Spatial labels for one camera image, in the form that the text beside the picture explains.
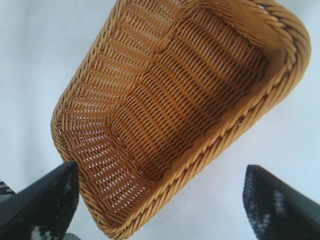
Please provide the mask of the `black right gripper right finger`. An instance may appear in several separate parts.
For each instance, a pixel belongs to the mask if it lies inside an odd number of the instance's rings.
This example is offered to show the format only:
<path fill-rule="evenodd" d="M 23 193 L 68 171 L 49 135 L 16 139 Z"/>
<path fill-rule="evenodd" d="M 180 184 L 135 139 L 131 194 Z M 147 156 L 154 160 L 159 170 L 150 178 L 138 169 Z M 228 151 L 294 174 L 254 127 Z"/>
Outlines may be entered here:
<path fill-rule="evenodd" d="M 320 205 L 259 165 L 246 168 L 242 201 L 259 240 L 320 238 Z"/>

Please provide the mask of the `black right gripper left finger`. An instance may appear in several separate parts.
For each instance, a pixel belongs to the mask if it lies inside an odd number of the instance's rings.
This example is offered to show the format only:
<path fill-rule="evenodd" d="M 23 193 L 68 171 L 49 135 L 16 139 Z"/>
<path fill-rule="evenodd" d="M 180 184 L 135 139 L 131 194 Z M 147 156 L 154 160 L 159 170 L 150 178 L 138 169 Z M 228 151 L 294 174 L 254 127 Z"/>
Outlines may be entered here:
<path fill-rule="evenodd" d="M 76 240 L 67 230 L 79 204 L 76 162 L 63 163 L 22 191 L 0 182 L 2 240 Z"/>

